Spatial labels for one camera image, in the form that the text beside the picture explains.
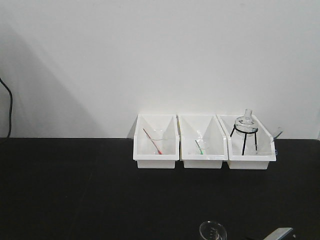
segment glass beaker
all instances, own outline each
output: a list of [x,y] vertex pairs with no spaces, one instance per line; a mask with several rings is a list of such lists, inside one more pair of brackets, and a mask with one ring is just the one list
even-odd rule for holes
[[215,221],[204,221],[199,228],[201,240],[226,240],[227,232],[224,226]]

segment wire stand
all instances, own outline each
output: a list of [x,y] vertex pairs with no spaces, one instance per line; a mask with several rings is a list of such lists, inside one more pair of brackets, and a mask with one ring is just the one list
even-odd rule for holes
[[232,132],[230,134],[230,138],[232,137],[232,134],[234,134],[234,131],[238,131],[239,133],[244,134],[244,141],[243,141],[243,147],[242,147],[242,155],[245,154],[245,148],[246,148],[246,141],[247,141],[247,134],[254,134],[254,144],[255,144],[255,150],[258,150],[258,146],[257,146],[257,132],[258,132],[258,128],[253,131],[253,132],[246,132],[246,131],[241,131],[239,129],[237,129],[236,125],[233,125],[233,129]]

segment stirring rod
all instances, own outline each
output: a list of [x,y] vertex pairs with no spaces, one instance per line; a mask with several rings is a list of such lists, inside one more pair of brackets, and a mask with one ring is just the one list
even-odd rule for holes
[[149,136],[149,134],[147,133],[147,131],[142,128],[143,131],[145,132],[146,136],[148,137],[148,139],[150,139],[150,141],[153,143],[153,145],[155,146],[156,150],[158,151],[158,154],[162,154],[162,152],[159,150],[159,148],[157,147],[156,143],[151,139],[151,137]]
[[197,144],[197,146],[198,146],[198,148],[200,150],[200,154],[203,155],[204,153],[202,152],[201,147],[199,146],[199,143],[197,142],[197,140],[194,140],[194,141],[195,141],[195,143]]

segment black table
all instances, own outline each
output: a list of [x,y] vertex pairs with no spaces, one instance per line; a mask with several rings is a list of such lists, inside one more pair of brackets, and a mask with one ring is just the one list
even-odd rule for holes
[[268,170],[138,169],[131,139],[13,138],[0,146],[0,239],[228,240],[293,227],[320,239],[320,141],[277,140]]

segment glass bottle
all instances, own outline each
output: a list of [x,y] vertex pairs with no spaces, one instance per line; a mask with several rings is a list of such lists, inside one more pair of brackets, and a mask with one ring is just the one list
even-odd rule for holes
[[[243,116],[238,117],[234,121],[236,129],[246,132],[248,134],[254,133],[258,129],[258,123],[252,118],[252,110],[246,109]],[[241,136],[244,136],[244,133],[241,133],[239,131],[236,131]]]

